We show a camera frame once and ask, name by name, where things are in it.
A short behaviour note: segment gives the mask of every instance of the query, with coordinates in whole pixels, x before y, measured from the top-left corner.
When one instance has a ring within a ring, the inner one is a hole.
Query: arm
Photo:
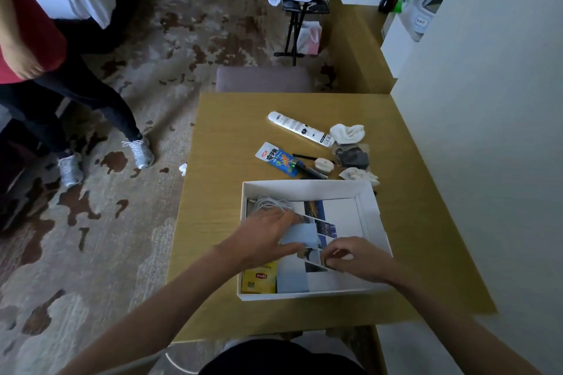
[[[201,304],[237,273],[278,260],[303,245],[281,245],[299,218],[275,208],[255,212],[235,232],[137,306],[75,357],[59,375],[94,375],[165,349]],[[128,374],[146,374],[154,362]]]
[[[43,73],[43,67],[21,39],[12,0],[0,0],[0,50],[20,79],[33,79]]]
[[[352,255],[353,259],[341,259]],[[395,287],[424,318],[466,375],[538,375],[527,360],[475,322],[426,293],[387,252],[360,237],[336,239],[323,251],[328,266]]]

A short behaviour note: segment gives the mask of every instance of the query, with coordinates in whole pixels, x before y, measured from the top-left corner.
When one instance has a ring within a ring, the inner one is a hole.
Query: person
[[[55,92],[100,110],[121,130],[137,167],[154,161],[149,140],[141,134],[121,95],[88,69],[35,0],[0,0],[0,104],[20,120],[59,158],[61,180],[67,187],[83,178],[80,155],[70,150],[62,124],[41,103]]]
[[[110,327],[59,375],[94,375],[124,364],[129,364],[124,373],[146,374],[154,362],[141,360],[142,365],[136,367],[130,362],[166,349],[193,313],[224,282],[243,270],[301,251],[300,243],[279,244],[287,229],[297,223],[299,217],[295,213],[280,208],[261,209],[250,215],[229,237]],[[395,287],[422,315],[465,374],[539,374],[470,316],[458,315],[442,305],[393,257],[365,239],[338,238],[323,250],[323,258],[336,270]],[[276,339],[239,342],[199,373],[365,374],[362,367],[347,357],[314,354],[293,342]]]

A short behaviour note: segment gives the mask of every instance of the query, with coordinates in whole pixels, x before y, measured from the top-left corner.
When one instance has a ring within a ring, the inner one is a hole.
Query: shoe
[[[80,184],[84,179],[84,173],[78,165],[80,160],[80,154],[78,153],[73,153],[72,156],[59,159],[61,181],[66,187]]]
[[[123,147],[131,147],[135,163],[139,169],[148,168],[154,162],[154,154],[149,148],[149,139],[143,137],[137,141],[123,141]]]

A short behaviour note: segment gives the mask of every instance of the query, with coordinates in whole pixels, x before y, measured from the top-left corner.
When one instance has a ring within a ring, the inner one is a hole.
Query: blue snack packet
[[[295,178],[299,173],[291,166],[293,156],[273,144],[264,143],[256,153],[256,157],[287,173],[291,178]]]

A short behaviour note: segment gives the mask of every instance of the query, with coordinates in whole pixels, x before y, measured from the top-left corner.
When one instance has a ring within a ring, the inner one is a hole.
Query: desk surface
[[[335,123],[365,125],[362,142],[370,146],[371,169],[381,182],[377,202],[394,256],[451,305],[479,314],[496,311],[390,95],[203,94],[168,281],[239,224],[243,181],[289,178],[255,157],[264,142],[290,153],[330,158],[329,149],[268,122],[271,111],[325,132]],[[175,341],[374,325],[416,317],[396,291],[243,302],[236,296],[233,278],[205,301]]]

